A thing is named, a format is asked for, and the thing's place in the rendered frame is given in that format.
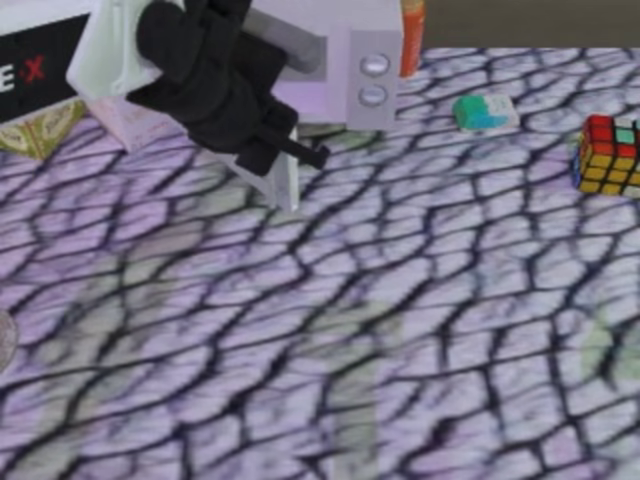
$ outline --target orange bottle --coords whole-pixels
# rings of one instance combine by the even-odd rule
[[[400,1],[404,22],[404,46],[402,47],[400,76],[406,78],[416,73],[420,65],[426,8],[425,0]]]

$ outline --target green and yellow box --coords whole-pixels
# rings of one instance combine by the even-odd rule
[[[74,100],[52,107],[28,119],[0,128],[0,149],[47,159],[86,112],[84,102]]]

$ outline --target purple cracked stone surface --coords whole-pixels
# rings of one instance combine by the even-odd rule
[[[3,480],[587,480],[640,475],[639,209],[570,186],[628,51],[432,50],[386,135],[271,211],[185,139],[92,119],[0,156]],[[517,132],[460,133],[467,93]]]

